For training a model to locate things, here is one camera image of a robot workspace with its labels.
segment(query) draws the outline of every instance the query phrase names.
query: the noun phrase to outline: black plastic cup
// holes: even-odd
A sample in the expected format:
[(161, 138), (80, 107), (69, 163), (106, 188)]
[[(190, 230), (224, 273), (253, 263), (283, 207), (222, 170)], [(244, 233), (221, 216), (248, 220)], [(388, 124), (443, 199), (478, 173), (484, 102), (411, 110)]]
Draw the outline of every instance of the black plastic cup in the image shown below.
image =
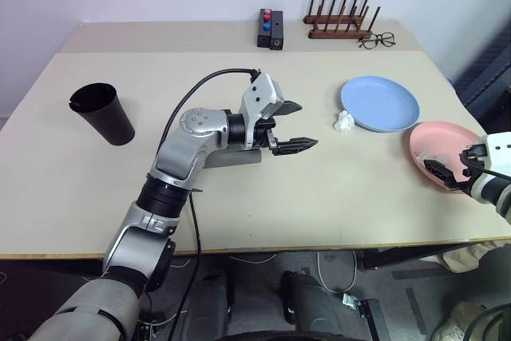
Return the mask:
[(111, 145), (124, 145), (135, 136), (112, 85), (94, 83), (81, 87), (69, 99), (69, 107), (86, 119)]

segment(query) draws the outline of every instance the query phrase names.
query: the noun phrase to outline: eyeglasses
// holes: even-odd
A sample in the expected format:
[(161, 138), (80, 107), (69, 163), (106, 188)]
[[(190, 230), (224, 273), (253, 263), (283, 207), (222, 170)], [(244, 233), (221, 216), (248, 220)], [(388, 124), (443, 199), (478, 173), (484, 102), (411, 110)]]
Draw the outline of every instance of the eyeglasses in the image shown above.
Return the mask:
[(378, 42), (381, 42), (385, 47), (391, 47), (396, 44), (394, 41), (394, 34), (391, 32), (366, 35), (365, 37), (360, 38), (358, 42), (360, 42), (360, 46), (358, 47), (360, 48), (363, 46), (366, 50), (372, 50), (378, 45)]

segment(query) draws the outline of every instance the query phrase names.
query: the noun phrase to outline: white cable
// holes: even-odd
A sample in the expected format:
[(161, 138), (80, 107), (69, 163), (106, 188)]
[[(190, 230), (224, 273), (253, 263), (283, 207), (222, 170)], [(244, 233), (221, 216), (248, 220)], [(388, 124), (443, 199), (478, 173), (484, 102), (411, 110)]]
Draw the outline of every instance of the white cable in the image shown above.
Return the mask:
[(171, 268), (184, 268), (184, 267), (186, 267), (188, 264), (190, 264), (190, 260), (191, 260), (191, 259), (188, 259), (188, 260), (186, 261), (186, 263), (181, 264), (181, 265), (172, 265), (172, 264), (170, 264), (170, 267), (171, 267)]
[(330, 293), (334, 293), (334, 294), (344, 293), (345, 291), (349, 291), (350, 289), (352, 289), (353, 286), (355, 285), (355, 281), (357, 280), (357, 255), (355, 254), (355, 251), (351, 251), (351, 252), (353, 253), (353, 260), (355, 261), (354, 266), (353, 266), (353, 280), (351, 281), (350, 285), (347, 288), (340, 289), (338, 291), (331, 290), (329, 287), (327, 287), (327, 285), (323, 281), (323, 276), (321, 276), (321, 267), (319, 266), (319, 252), (316, 252), (316, 266), (318, 267), (319, 281), (321, 281), (321, 284), (323, 285), (323, 287)]
[(238, 257), (234, 257), (234, 256), (229, 256), (229, 259), (232, 259), (232, 260), (235, 260), (235, 261), (239, 261), (241, 263), (247, 263), (247, 264), (264, 264), (264, 263), (267, 263), (270, 260), (273, 260), (276, 256), (277, 256), (277, 254), (274, 253), (273, 256), (270, 256), (267, 259), (261, 260), (261, 261), (243, 260), (243, 259), (239, 259)]
[(176, 315), (177, 315), (177, 313), (174, 313), (171, 317), (169, 317), (165, 321), (161, 321), (160, 323), (146, 323), (145, 321), (142, 321), (140, 319), (138, 319), (137, 321), (139, 323), (143, 323), (144, 325), (151, 325), (153, 327), (160, 327), (161, 325), (165, 325), (166, 323), (170, 323), (173, 319), (176, 318)]

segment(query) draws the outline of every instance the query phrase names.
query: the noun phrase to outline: blue plate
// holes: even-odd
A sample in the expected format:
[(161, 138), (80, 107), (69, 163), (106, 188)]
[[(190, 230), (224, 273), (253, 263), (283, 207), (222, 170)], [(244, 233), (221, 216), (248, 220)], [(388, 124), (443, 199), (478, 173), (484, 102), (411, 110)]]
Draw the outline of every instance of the blue plate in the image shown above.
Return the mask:
[(417, 122), (420, 113), (408, 89), (378, 76), (349, 80), (341, 90), (341, 102), (357, 124), (378, 132), (407, 129)]

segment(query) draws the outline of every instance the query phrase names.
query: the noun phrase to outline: floor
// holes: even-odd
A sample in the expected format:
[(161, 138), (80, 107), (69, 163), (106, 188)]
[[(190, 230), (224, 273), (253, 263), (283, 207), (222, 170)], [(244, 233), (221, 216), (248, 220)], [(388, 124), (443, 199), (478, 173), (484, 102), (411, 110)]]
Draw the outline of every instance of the floor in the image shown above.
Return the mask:
[[(262, 261), (270, 255), (244, 255)], [(346, 287), (353, 273), (350, 251), (320, 253), (325, 283), (332, 289)], [(175, 265), (186, 258), (175, 258)], [(153, 312), (174, 313), (194, 260), (184, 268), (172, 268), (163, 287), (151, 294)], [(278, 297), (280, 274), (286, 270), (307, 272), (317, 278), (315, 252), (284, 252), (263, 264), (246, 264), (227, 256), (203, 258), (199, 277), (223, 268), (232, 273), (236, 303), (232, 310), (229, 334), (267, 329), (291, 330), (281, 312)], [(485, 256), (479, 269), (455, 275), (442, 267), (420, 260), (390, 268), (365, 272), (358, 270), (351, 294), (360, 299), (378, 299), (393, 341), (428, 340), (452, 305), (468, 300), (492, 307), (511, 301), (511, 246)], [(66, 297), (85, 283), (83, 276), (36, 268), (27, 263), (0, 261), (0, 340), (13, 333), (30, 335), (50, 316)], [(342, 305), (332, 295), (344, 335), (371, 340), (366, 321), (356, 311)], [(144, 309), (149, 307), (143, 298)], [(169, 327), (153, 340), (166, 340)]]

